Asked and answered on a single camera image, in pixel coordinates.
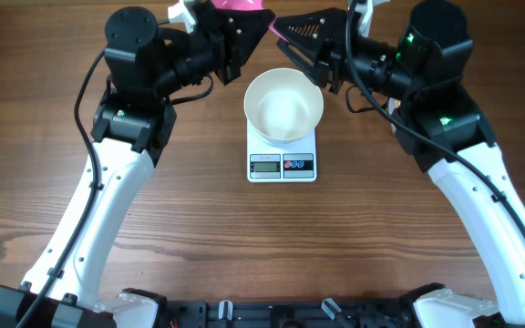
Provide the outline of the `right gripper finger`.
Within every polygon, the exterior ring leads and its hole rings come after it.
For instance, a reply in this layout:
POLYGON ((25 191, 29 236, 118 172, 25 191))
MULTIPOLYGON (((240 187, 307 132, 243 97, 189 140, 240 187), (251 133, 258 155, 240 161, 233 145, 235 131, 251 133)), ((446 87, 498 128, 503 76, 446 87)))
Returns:
POLYGON ((329 66, 320 60, 312 59, 283 39, 277 42, 277 46, 314 85, 318 87, 327 85, 329 66))
POLYGON ((347 12, 328 8, 303 15, 282 16, 275 20, 275 31, 292 45, 313 46, 337 36, 345 28, 347 12))

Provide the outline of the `pink measuring scoop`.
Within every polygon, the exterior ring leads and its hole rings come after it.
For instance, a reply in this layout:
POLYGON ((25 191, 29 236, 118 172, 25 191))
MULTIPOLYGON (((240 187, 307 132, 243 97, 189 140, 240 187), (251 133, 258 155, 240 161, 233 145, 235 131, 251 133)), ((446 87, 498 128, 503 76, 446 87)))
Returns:
MULTIPOLYGON (((235 11, 260 11, 267 10, 263 8, 263 0, 212 0, 213 4, 218 9, 235 10, 235 11)), ((273 21, 268 25, 268 29, 272 31, 279 39, 286 40, 276 29, 273 21)))

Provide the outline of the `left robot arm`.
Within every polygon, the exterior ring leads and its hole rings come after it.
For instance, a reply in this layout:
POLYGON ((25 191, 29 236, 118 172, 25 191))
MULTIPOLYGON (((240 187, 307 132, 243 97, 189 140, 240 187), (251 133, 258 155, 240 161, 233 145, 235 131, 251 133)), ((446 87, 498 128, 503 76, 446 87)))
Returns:
POLYGON ((140 6, 105 25, 98 61, 109 74, 87 164, 45 251, 16 288, 0 286, 0 327, 176 327, 167 299, 139 289, 98 298, 103 270, 129 207, 167 146, 183 103, 204 79, 228 84, 273 23, 269 9, 181 1, 165 20, 140 6))

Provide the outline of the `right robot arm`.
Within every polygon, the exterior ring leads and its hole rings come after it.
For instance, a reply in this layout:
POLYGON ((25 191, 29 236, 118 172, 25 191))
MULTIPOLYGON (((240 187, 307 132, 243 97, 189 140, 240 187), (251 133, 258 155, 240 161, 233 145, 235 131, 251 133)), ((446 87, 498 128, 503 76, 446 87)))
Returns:
POLYGON ((444 193, 471 238, 497 300, 431 283, 398 301, 403 327, 525 327, 525 207, 495 134, 462 86, 473 50, 465 14, 448 1, 411 11, 395 46, 367 37, 372 4, 353 1, 276 19, 279 48, 318 87, 357 87, 402 149, 444 193))

